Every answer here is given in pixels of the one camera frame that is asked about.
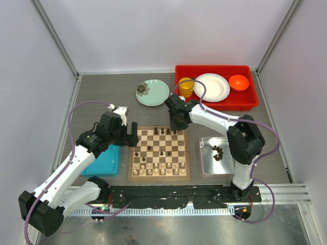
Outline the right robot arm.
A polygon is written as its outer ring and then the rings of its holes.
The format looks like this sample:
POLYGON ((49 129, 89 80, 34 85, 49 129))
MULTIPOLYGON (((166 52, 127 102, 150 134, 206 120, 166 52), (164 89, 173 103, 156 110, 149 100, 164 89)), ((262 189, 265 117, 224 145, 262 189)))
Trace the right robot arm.
POLYGON ((238 202, 248 198, 254 180, 254 161, 262 152, 265 140, 249 115, 237 117, 227 115, 201 104, 199 101, 185 102, 173 93, 166 100, 170 125, 175 131, 185 130, 189 124, 210 128, 228 140, 229 152, 235 162, 235 172, 230 183, 231 197, 238 202))

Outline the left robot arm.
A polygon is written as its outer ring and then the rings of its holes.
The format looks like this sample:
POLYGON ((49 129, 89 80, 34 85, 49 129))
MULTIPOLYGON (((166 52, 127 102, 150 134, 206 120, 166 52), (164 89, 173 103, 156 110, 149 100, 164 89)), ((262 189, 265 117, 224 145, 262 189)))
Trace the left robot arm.
POLYGON ((132 123, 128 134, 127 113, 127 107, 105 112, 94 129, 85 131, 73 143, 70 154, 47 180, 33 192, 24 191, 19 196, 21 217, 27 225, 49 237, 75 209, 91 201, 102 204, 108 200, 108 183, 95 176, 70 194, 66 191, 110 145, 137 145, 137 123, 132 123))

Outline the wooden chess board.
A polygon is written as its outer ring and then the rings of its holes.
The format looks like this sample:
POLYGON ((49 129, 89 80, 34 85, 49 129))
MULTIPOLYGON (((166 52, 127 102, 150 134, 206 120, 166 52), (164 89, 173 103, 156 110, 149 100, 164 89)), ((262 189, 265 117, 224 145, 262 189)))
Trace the wooden chess board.
POLYGON ((188 131, 177 131, 177 134, 173 134, 173 130, 170 129, 170 134, 166 134, 167 126, 143 126, 138 127, 138 144, 136 147, 130 149, 129 164, 128 164, 128 181, 130 182, 176 182, 176 181, 190 181, 190 156, 189 156, 189 138, 188 131), (158 128, 158 134, 154 134, 154 128, 158 128), (160 130, 164 128, 165 133, 161 134, 160 130), (133 176, 133 166, 138 164, 139 169, 137 176, 133 176), (174 165, 179 164, 178 175, 174 174, 174 165), (140 176, 139 171, 141 165, 145 166, 145 175, 140 176), (180 174, 180 170, 185 170, 185 175, 180 174))

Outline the pile of dark chess pieces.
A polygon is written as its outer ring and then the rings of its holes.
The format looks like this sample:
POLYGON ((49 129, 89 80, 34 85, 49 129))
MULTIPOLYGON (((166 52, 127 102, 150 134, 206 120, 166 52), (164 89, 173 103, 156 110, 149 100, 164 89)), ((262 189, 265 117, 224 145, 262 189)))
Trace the pile of dark chess pieces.
POLYGON ((217 145, 213 146, 212 150, 216 153, 213 158, 216 161, 220 161, 223 159, 223 149, 217 145))

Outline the yellow plastic cup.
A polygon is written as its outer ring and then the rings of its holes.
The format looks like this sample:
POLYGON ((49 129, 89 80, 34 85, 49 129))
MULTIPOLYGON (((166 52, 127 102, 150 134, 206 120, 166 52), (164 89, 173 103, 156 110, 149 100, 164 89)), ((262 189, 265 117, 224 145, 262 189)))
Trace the yellow plastic cup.
POLYGON ((181 96, 184 98, 189 98, 192 96, 193 90, 194 90, 194 81, 191 78, 182 78, 179 80, 178 88, 181 96))

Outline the mint green flower plate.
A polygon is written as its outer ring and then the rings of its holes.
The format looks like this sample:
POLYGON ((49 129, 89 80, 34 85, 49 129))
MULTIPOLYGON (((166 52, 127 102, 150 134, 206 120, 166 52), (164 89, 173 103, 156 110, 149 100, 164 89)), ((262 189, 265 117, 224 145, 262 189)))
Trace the mint green flower plate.
POLYGON ((140 83, 135 91, 137 100, 145 106, 156 107, 164 103, 169 97, 168 85, 157 79, 146 80, 140 83))

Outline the blue plastic tray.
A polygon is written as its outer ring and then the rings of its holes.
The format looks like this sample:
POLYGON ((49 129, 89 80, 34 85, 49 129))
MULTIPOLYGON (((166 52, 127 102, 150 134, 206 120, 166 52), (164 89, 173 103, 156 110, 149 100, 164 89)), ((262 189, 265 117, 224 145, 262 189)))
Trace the blue plastic tray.
POLYGON ((102 152, 80 175, 83 177, 115 177, 120 172, 120 163, 121 147, 110 145, 108 150, 102 152))

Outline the white paper plate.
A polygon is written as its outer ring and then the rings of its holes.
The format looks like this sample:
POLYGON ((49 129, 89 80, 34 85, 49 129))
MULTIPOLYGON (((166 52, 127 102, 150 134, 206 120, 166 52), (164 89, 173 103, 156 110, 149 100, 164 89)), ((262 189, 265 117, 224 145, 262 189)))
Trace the white paper plate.
POLYGON ((230 93, 229 83, 222 76, 215 73, 204 73, 196 78, 206 88, 204 101, 220 102, 226 99, 230 93))

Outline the silver metal tray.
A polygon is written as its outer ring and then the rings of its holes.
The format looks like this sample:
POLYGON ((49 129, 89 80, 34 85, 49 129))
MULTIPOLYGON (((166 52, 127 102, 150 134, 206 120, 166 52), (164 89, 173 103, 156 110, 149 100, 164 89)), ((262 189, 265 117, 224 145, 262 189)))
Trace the silver metal tray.
POLYGON ((202 175, 205 178, 217 177, 218 175, 233 175, 235 173, 235 161, 231 156, 227 137, 203 137, 199 140, 199 152, 201 159, 202 175), (223 159, 216 161, 216 154, 212 148, 219 146, 223 149, 223 159))

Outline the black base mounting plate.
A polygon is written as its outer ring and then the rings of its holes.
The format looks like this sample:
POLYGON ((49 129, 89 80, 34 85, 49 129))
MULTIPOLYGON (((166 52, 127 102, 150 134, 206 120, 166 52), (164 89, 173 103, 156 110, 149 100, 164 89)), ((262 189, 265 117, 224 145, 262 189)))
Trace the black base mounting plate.
POLYGON ((195 209, 225 208, 228 203, 259 203, 262 201, 257 186, 236 198, 229 186, 223 185, 166 185, 166 186, 111 186, 110 192, 90 205, 108 205, 122 209, 184 209, 189 202, 195 209))

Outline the orange plastic bowl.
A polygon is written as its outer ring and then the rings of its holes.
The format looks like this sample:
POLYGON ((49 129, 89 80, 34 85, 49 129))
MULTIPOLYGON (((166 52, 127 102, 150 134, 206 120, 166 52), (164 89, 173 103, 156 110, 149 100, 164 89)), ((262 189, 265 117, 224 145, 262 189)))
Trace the orange plastic bowl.
POLYGON ((242 75, 233 75, 228 80, 232 90, 241 92, 249 87, 249 80, 242 75))

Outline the aluminium frame rail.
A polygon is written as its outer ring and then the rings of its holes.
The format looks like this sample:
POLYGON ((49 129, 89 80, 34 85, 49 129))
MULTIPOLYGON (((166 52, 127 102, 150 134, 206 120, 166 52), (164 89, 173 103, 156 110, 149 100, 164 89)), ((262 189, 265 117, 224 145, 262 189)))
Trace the aluminium frame rail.
MULTIPOLYGON (((266 186, 264 184, 254 185, 260 190, 262 201, 260 203, 276 203, 276 204, 288 204, 288 203, 305 203, 309 202, 310 198, 306 188, 302 185, 271 185, 266 186)), ((43 199, 54 203, 57 206, 63 205, 68 199, 79 198, 81 196, 86 197, 86 201, 101 200, 95 196, 97 185, 91 186, 91 190, 87 190, 86 185, 80 187, 69 187, 68 189, 59 190, 58 188, 52 188, 43 195, 43 199)))

